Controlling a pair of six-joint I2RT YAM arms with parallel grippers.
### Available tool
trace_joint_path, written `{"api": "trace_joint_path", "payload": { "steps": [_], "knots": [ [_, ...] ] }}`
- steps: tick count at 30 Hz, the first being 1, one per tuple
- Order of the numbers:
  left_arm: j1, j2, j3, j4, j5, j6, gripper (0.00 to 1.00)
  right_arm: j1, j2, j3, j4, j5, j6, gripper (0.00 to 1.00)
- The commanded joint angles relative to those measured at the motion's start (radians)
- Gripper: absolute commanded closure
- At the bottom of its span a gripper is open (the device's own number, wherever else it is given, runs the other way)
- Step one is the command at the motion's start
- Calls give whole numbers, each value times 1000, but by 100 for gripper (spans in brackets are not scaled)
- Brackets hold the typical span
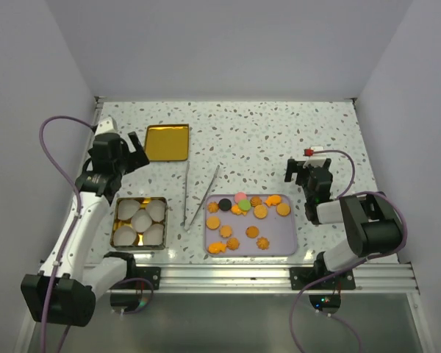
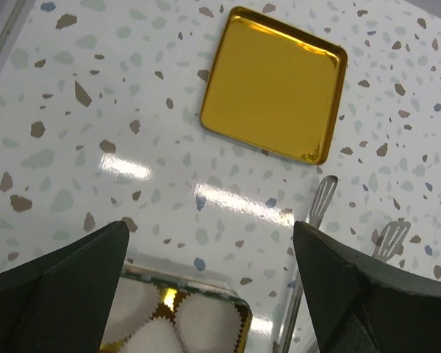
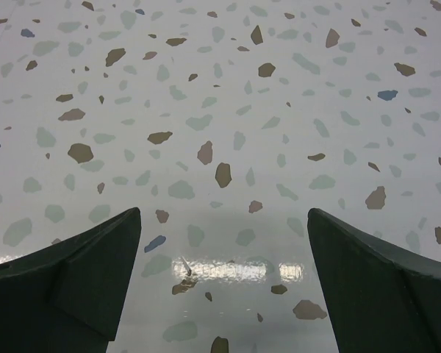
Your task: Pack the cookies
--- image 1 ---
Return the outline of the small orange fish cookie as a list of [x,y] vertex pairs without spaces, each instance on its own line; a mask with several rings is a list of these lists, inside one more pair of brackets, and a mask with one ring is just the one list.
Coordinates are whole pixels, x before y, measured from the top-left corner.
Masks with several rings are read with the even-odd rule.
[[235,215],[247,215],[247,211],[241,210],[238,204],[234,204],[231,208],[231,212]]

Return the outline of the pink round cookie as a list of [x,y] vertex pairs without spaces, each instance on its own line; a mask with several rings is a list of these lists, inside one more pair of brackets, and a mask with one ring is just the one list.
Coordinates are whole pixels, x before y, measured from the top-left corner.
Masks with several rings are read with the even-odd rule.
[[236,203],[239,203],[244,199],[247,199],[247,195],[244,192],[239,192],[234,195],[234,201]]

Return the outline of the gold cookie tin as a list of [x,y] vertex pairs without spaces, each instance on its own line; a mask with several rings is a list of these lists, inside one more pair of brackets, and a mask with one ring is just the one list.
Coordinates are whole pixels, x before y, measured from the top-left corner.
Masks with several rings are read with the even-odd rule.
[[166,198],[119,198],[115,204],[110,245],[124,251],[163,250],[167,222]]

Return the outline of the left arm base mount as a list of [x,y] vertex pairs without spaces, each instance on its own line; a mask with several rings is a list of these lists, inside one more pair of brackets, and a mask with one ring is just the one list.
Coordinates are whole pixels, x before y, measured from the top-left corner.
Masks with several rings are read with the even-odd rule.
[[135,256],[132,254],[132,264],[130,268],[130,273],[128,275],[129,279],[137,280],[126,284],[129,289],[136,290],[148,290],[150,288],[148,282],[151,283],[154,290],[159,290],[159,282],[162,278],[162,269],[155,265],[142,265],[137,264]]

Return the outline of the black round cookie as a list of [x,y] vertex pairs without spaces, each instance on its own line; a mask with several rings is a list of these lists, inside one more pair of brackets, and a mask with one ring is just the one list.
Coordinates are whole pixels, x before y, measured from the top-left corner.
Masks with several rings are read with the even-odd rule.
[[227,212],[232,208],[232,202],[228,198],[223,198],[218,202],[218,207],[220,210]]

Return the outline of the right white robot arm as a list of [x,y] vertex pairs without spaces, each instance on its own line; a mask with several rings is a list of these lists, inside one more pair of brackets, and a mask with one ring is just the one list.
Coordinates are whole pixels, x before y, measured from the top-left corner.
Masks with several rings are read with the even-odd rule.
[[295,183],[305,195],[304,210],[309,222],[316,226],[344,226],[345,240],[319,253],[312,270],[300,276],[304,283],[314,282],[324,289],[330,288],[338,281],[339,274],[349,272],[354,266],[398,252],[407,237],[403,217],[385,194],[363,192],[333,200],[330,164],[329,158],[318,165],[289,159],[284,177],[285,182],[290,182],[296,175]]

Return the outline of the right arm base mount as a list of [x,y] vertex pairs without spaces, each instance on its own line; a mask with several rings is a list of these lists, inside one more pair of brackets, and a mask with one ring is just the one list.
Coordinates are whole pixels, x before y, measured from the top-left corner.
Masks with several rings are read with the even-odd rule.
[[290,285],[292,290],[301,290],[310,283],[321,280],[311,287],[313,290],[355,290],[356,283],[352,270],[336,275],[326,268],[324,252],[315,258],[312,267],[293,266],[289,268]]

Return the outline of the green round cookie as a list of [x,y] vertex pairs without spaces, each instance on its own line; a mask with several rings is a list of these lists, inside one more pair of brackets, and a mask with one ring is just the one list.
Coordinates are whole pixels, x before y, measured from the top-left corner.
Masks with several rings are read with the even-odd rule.
[[243,212],[248,212],[251,209],[251,203],[249,200],[247,199],[242,199],[238,202],[238,207],[243,211]]

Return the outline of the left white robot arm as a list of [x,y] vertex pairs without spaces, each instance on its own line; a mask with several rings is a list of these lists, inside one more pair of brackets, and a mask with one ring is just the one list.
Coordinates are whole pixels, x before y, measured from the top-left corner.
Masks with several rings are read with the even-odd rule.
[[74,183],[73,208],[56,245],[36,274],[27,274],[21,292],[32,318],[42,324],[84,327],[96,302],[113,286],[131,288],[138,271],[126,252],[108,252],[88,273],[85,261],[96,230],[121,188],[125,175],[149,164],[135,132],[97,134]]

